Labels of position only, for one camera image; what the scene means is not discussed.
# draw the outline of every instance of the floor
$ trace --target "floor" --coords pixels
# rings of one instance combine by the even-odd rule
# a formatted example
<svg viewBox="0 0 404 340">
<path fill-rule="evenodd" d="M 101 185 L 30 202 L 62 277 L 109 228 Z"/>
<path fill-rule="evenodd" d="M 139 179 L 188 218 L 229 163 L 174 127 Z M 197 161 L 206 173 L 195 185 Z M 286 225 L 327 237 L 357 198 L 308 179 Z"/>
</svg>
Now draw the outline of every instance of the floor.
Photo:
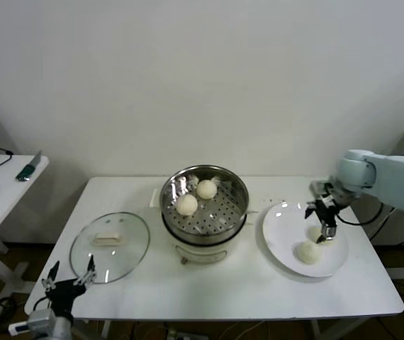
<svg viewBox="0 0 404 340">
<path fill-rule="evenodd" d="M 0 255 L 0 259 L 10 268 L 14 268 L 20 261 L 29 261 L 30 267 L 25 274 L 25 279 L 36 281 L 40 275 L 41 268 L 46 262 L 52 249 L 40 247 L 17 247 L 10 246 L 7 255 Z M 378 251 L 385 266 L 404 266 L 403 250 Z M 404 280 L 396 282 L 400 294 L 404 301 Z M 25 303 L 27 296 L 13 296 L 19 304 Z M 12 318 L 12 322 L 26 320 L 27 316 L 21 305 Z M 335 320 L 325 320 L 320 323 L 323 330 Z M 90 327 L 93 330 L 101 332 L 103 322 L 91 322 Z M 256 326 L 251 331 L 242 336 L 242 340 L 267 340 L 267 339 L 312 339 L 310 322 L 292 321 L 292 322 L 113 322 L 109 339 L 112 340 L 162 340 L 165 339 L 167 330 L 176 329 L 179 332 L 188 332 L 193 334 L 205 334 L 210 340 L 218 339 L 222 335 L 222 340 L 235 340 L 244 330 Z M 0 340 L 9 339 L 10 336 L 0 334 Z M 30 336 L 23 334 L 16 337 L 18 340 L 30 339 Z M 404 339 L 404 313 L 394 317 L 373 318 L 356 328 L 343 338 L 344 340 L 367 340 L 367 339 Z"/>
</svg>

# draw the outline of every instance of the steamed bun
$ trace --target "steamed bun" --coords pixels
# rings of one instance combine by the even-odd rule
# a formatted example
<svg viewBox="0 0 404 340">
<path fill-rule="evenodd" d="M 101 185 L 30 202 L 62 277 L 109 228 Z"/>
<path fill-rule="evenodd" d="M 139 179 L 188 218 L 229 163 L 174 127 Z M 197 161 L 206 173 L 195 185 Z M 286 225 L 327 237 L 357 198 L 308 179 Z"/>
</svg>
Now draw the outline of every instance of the steamed bun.
<svg viewBox="0 0 404 340">
<path fill-rule="evenodd" d="M 320 247 L 312 241 L 301 242 L 296 247 L 296 254 L 305 264 L 316 264 L 322 256 Z"/>
<path fill-rule="evenodd" d="M 197 210 L 197 200 L 187 193 L 176 200 L 176 211 L 183 216 L 191 216 Z"/>
<path fill-rule="evenodd" d="M 208 179 L 201 181 L 197 185 L 196 193 L 203 200 L 211 200 L 216 196 L 218 192 L 218 187 L 213 181 L 209 181 Z"/>
</svg>

